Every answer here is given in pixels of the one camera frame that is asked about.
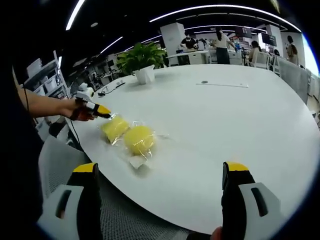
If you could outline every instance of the white flower pot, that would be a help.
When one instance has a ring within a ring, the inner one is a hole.
[[[155,80],[154,68],[155,65],[151,65],[133,72],[139,84],[149,84]]]

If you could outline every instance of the person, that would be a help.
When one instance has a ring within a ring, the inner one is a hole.
[[[234,43],[222,32],[221,27],[216,28],[216,36],[218,38],[215,44],[217,62],[218,64],[230,64],[227,42],[230,43],[236,52],[238,50]]]
[[[274,55],[280,56],[280,53],[279,53],[279,51],[277,49],[274,50]]]
[[[288,36],[287,37],[288,42],[289,42],[289,46],[286,48],[286,52],[288,54],[288,61],[298,65],[299,64],[299,60],[298,60],[298,50],[296,48],[296,46],[294,45],[294,40],[292,39],[292,36]]]
[[[262,52],[261,47],[259,46],[259,43],[257,41],[251,42],[252,49],[249,53],[249,62],[252,63],[252,61],[255,61],[258,55],[258,52]]]
[[[185,38],[181,41],[180,46],[187,49],[195,49],[197,47],[196,41],[190,37],[190,34],[187,32],[184,33]]]
[[[1,126],[7,133],[2,143],[4,229],[15,236],[37,236],[36,233],[41,231],[36,222],[42,214],[43,204],[38,168],[43,142],[35,129],[33,118],[61,115],[73,120],[89,121],[94,117],[75,99],[40,96],[20,88],[14,80],[12,61],[9,56],[7,59],[1,66],[2,86],[7,92],[4,96],[6,104],[2,106],[5,114],[1,120]]]

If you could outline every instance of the white pillar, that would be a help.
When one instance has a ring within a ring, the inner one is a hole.
[[[163,42],[168,56],[177,54],[181,41],[185,38],[185,27],[180,23],[172,23],[160,27]],[[178,64],[178,58],[170,58],[171,64]]]
[[[275,36],[276,46],[274,46],[273,48],[277,49],[280,53],[280,56],[283,57],[284,56],[284,48],[283,48],[283,44],[282,44],[282,37],[281,37],[280,28],[278,28],[277,26],[273,26],[273,25],[267,25],[266,31],[269,35]]]

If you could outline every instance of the black ceiling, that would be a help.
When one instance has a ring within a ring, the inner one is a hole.
[[[14,67],[18,78],[26,78],[25,69],[35,59],[41,58],[48,62],[53,59],[53,50],[63,56],[62,72],[65,76],[74,72],[75,62],[98,55],[106,46],[119,37],[123,37],[112,47],[107,49],[100,58],[124,51],[136,42],[141,42],[159,35],[160,27],[179,22],[185,28],[205,25],[240,25],[257,27],[269,24],[263,18],[280,24],[290,32],[296,30],[274,17],[252,10],[230,7],[208,7],[179,12],[154,22],[151,19],[184,8],[212,5],[234,4],[257,8],[275,14],[299,27],[299,24],[285,8],[280,8],[280,13],[271,4],[270,0],[202,0],[197,3],[186,1],[107,1],[86,0],[78,12],[69,31],[66,26],[70,15],[78,0],[38,0],[31,4],[24,1],[18,10],[15,37],[19,39],[15,45]],[[207,31],[209,28],[193,29],[193,32]]]

